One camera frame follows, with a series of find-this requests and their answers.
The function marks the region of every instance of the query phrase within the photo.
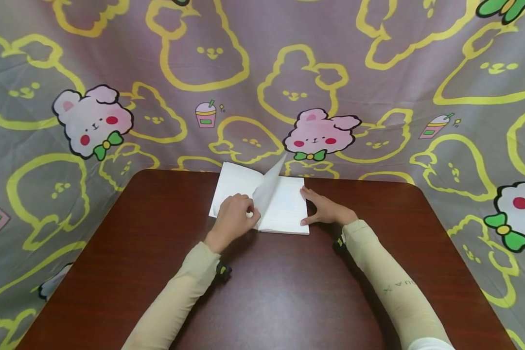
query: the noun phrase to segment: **book page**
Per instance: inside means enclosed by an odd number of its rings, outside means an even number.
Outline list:
[[[262,177],[261,173],[248,167],[230,162],[223,163],[208,216],[217,217],[220,205],[230,195],[241,193],[252,197]]]
[[[299,224],[307,217],[307,205],[299,193],[303,184],[302,177],[279,177],[270,205],[260,223],[261,231],[309,234],[309,226]]]
[[[270,199],[272,198],[276,185],[278,184],[278,177],[280,176],[280,170],[282,170],[285,159],[286,153],[284,153],[278,163],[264,174],[261,183],[255,189],[255,192],[253,192],[253,203],[255,204],[256,209],[259,210],[259,213],[261,213],[261,218],[265,216],[266,210],[269,207]]]

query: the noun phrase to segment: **gray fabric backdrop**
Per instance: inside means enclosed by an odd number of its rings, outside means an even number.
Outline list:
[[[0,0],[0,349],[133,174],[265,171],[296,128],[287,175],[420,187],[525,350],[525,9],[479,4]]]

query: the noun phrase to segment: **sleeve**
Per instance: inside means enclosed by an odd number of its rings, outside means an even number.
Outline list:
[[[181,269],[142,315],[122,350],[167,350],[196,300],[214,280],[219,258],[203,242],[192,248]]]
[[[344,226],[343,235],[348,252],[389,314],[402,349],[409,349],[421,338],[436,338],[449,344],[445,329],[424,294],[366,222],[357,220]]]
[[[408,350],[455,350],[455,348],[443,340],[422,338],[414,340]]]

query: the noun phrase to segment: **right hand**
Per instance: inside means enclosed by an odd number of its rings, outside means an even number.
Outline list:
[[[341,206],[305,186],[302,187],[299,192],[303,199],[313,202],[315,207],[317,207],[317,213],[301,221],[300,224],[302,226],[310,225],[314,222],[324,222],[326,224],[337,222],[344,226],[358,220],[358,216],[356,216],[353,210]]]
[[[253,216],[247,217],[247,213],[253,213]],[[234,239],[254,228],[260,218],[261,214],[248,195],[229,196],[222,202],[214,227],[204,243],[211,251],[220,254]]]

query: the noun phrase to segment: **brown tabletop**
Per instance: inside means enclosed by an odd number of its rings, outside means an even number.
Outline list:
[[[218,174],[136,174],[18,349],[120,349],[189,250],[204,238]],[[308,178],[351,207],[420,286],[458,350],[514,349],[422,192],[412,185]],[[250,232],[224,252],[215,281],[171,349],[399,349],[338,228],[309,236]]]

